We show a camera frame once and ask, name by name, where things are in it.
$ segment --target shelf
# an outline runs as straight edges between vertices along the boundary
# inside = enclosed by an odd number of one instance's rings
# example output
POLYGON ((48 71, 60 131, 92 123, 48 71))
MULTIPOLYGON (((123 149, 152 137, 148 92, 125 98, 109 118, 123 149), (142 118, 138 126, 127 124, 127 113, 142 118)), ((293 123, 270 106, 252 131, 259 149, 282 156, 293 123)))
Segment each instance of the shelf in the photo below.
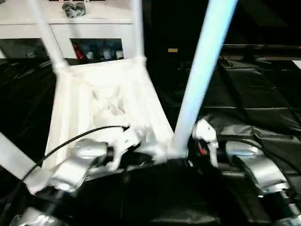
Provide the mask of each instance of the shelf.
MULTIPOLYGON (((60 2, 40 0, 49 24, 131 24, 129 0, 106 0, 85 3, 87 13, 67 18, 60 2)), ((7 0, 0 5, 0 25, 35 24, 26 0, 7 0)))

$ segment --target black plastic sheet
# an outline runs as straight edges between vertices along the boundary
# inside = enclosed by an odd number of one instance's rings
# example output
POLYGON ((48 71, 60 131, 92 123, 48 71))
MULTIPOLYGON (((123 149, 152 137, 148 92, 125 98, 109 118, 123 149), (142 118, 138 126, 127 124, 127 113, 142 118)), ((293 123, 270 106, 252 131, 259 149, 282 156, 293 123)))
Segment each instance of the black plastic sheet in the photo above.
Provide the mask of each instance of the black plastic sheet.
MULTIPOLYGON (((164 63, 162 67, 158 63, 158 67, 149 68, 173 128, 189 68, 189 62, 164 63)), ((0 73, 0 131, 36 161, 44 154, 51 119, 55 90, 51 65, 4 62, 0 64, 0 73)), ((199 117, 207 118, 219 137, 255 139, 301 170, 300 76, 300 69, 290 61, 220 61, 199 117)), ((300 192, 297 173, 280 159, 277 162, 300 192)), ((187 170, 186 165, 163 165, 130 172, 128 182, 124 181, 125 175, 90 181, 66 212, 82 224, 98 220, 142 225, 219 225, 227 222, 225 215, 237 224, 240 213, 238 209, 231 212, 236 200, 248 222, 268 224, 268 217, 238 170, 226 164, 221 169, 227 172, 226 185, 232 195, 224 193, 220 181, 203 178, 187 170), (224 216, 217 207, 225 211, 224 216)), ((0 174, 4 196, 16 180, 3 169, 0 174)), ((10 216, 22 213, 32 202, 24 192, 14 203, 10 216)))

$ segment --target white metal pole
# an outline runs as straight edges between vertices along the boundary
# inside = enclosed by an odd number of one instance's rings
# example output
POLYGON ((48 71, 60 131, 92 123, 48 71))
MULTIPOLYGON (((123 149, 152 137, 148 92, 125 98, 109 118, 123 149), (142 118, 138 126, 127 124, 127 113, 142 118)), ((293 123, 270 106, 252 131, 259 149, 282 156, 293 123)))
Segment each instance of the white metal pole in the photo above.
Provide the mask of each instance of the white metal pole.
MULTIPOLYGON (((35 162, 0 133, 0 165, 21 180, 35 165, 35 162)), ((37 167, 24 182, 28 189, 34 193, 45 186, 48 178, 49 172, 37 167)))
POLYGON ((168 158, 185 158, 188 140, 232 19, 237 0, 210 0, 168 158))
POLYGON ((33 14, 33 17, 38 25, 42 36, 43 43, 52 60, 54 68, 66 67, 67 64, 63 59, 62 53, 56 43, 52 30, 43 16, 40 0, 27 0, 28 6, 33 14))
POLYGON ((135 58, 144 58, 142 0, 131 0, 134 19, 135 58))

